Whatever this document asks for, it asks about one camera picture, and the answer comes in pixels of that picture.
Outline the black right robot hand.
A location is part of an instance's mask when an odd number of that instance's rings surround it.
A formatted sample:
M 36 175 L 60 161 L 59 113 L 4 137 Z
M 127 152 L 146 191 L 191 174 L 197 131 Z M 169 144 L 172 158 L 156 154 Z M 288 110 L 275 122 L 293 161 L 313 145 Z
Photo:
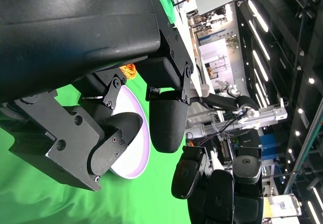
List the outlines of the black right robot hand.
M 171 192 L 186 199 L 191 223 L 262 223 L 262 153 L 239 147 L 231 172 L 212 169 L 205 147 L 185 146 Z

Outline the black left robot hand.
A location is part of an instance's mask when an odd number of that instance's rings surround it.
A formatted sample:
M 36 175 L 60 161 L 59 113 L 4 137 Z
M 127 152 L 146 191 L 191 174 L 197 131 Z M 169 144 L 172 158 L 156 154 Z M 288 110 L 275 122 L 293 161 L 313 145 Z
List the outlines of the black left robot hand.
M 155 149 L 178 150 L 193 63 L 160 0 L 1 0 L 1 128 L 11 153 L 91 191 L 137 136 L 115 114 L 133 63 L 146 82 Z

